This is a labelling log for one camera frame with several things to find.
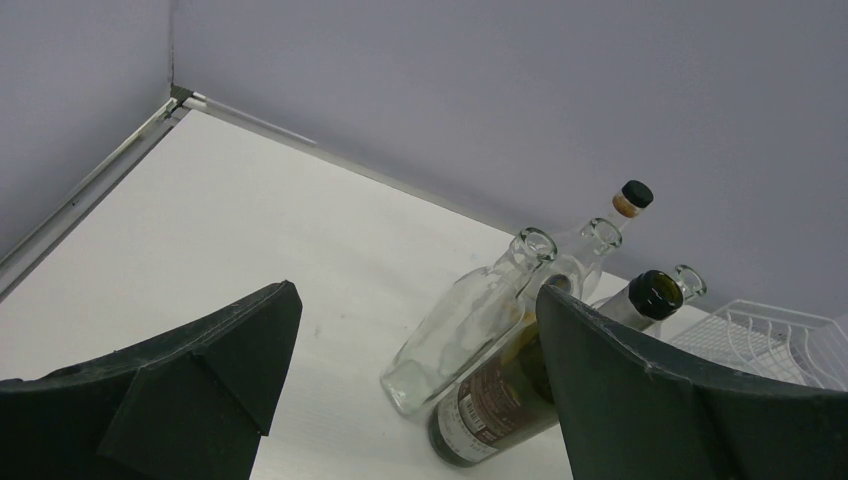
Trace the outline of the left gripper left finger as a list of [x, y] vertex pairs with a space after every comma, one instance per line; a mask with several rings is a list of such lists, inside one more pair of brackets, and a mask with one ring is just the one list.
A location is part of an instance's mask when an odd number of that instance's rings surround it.
[[302, 302], [269, 284], [36, 380], [1, 384], [5, 479], [246, 479], [270, 432]]

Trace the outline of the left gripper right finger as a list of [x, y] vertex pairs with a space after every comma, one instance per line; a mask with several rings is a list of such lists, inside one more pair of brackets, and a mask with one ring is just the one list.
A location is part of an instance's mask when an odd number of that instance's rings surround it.
[[847, 396], [747, 374], [554, 287], [537, 322], [576, 479], [843, 479]]

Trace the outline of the clear slim glass bottle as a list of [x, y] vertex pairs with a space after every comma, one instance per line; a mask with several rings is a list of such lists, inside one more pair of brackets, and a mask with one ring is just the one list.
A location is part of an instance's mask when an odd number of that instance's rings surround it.
[[678, 264], [672, 271], [667, 272], [666, 275], [677, 285], [677, 290], [681, 297], [681, 305], [666, 319], [655, 321], [645, 330], [645, 333], [657, 339], [661, 337], [662, 326], [667, 320], [670, 320], [679, 313], [684, 306], [691, 304], [694, 300], [700, 299], [708, 292], [708, 286], [704, 278], [689, 265]]

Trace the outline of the clear round bottle black cap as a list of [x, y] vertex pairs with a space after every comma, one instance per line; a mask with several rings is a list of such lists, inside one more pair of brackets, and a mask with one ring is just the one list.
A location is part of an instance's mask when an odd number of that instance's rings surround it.
[[615, 239], [615, 230], [621, 232], [654, 201], [653, 191], [639, 180], [629, 180], [619, 188], [602, 207], [595, 208], [590, 215], [558, 227], [552, 234], [557, 242], [568, 242], [595, 234], [605, 241]]

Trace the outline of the clear square glass bottle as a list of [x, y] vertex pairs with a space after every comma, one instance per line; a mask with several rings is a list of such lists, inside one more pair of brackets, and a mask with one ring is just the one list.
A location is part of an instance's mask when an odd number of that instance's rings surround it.
[[400, 415], [413, 416], [438, 398], [518, 325], [523, 291], [557, 253], [550, 235], [527, 227], [495, 262], [450, 287], [380, 376]]

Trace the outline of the clear tall glass bottle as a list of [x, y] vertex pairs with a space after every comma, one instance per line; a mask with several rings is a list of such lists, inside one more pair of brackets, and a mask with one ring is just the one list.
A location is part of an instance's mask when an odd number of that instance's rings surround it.
[[596, 217], [555, 240], [562, 247], [556, 259], [537, 272], [523, 292], [528, 310], [535, 309], [544, 285], [557, 287], [578, 300], [587, 300], [600, 281], [603, 261], [621, 246], [622, 234], [610, 220]]

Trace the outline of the dark green wine bottle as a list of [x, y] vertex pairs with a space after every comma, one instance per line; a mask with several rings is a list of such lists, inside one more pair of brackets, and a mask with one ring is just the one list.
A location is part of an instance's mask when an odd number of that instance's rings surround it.
[[[592, 307], [638, 331], [680, 305], [677, 285], [649, 270]], [[532, 324], [474, 370], [434, 408], [428, 438], [443, 461], [475, 466], [558, 423], [539, 328]]]

